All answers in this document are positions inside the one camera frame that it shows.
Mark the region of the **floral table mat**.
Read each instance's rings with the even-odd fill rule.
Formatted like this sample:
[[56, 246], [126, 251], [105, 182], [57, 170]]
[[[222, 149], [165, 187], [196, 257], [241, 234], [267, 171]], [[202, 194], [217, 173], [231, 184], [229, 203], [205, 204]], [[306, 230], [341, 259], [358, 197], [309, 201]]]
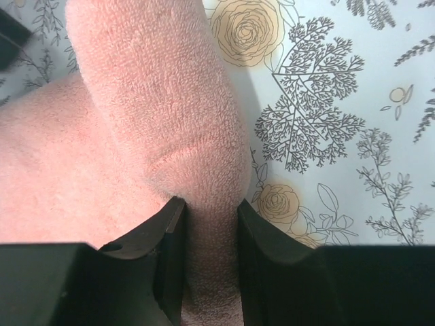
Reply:
[[[1, 2], [37, 38], [1, 76], [1, 108], [79, 71], [67, 2]], [[434, 2], [201, 2], [255, 210], [308, 247], [433, 244]]]

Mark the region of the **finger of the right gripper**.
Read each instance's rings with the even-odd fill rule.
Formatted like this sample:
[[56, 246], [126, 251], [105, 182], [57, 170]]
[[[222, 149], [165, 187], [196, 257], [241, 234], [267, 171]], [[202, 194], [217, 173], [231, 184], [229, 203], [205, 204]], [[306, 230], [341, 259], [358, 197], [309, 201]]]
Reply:
[[32, 38], [32, 32], [23, 24], [1, 10], [1, 72], [7, 71]]

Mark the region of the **pink towel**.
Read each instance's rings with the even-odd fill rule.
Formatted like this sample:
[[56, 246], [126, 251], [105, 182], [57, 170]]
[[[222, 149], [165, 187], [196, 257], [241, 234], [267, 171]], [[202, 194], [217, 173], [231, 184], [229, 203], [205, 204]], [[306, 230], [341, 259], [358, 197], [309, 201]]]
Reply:
[[249, 137], [201, 1], [68, 1], [79, 71], [1, 108], [1, 242], [100, 247], [190, 211], [183, 325], [242, 325]]

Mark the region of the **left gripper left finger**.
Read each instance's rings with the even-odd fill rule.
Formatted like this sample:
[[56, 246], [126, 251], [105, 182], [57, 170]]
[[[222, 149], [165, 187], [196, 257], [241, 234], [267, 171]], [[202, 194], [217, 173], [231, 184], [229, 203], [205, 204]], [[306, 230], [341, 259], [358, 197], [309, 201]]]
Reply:
[[86, 243], [1, 245], [2, 325], [178, 325], [186, 203], [96, 249]]

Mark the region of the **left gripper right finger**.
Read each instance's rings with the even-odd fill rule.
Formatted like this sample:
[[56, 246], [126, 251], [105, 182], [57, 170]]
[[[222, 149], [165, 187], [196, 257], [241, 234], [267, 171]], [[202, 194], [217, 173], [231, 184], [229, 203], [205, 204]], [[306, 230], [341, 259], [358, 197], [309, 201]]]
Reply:
[[247, 201], [237, 215], [246, 325], [434, 324], [434, 247], [311, 249]]

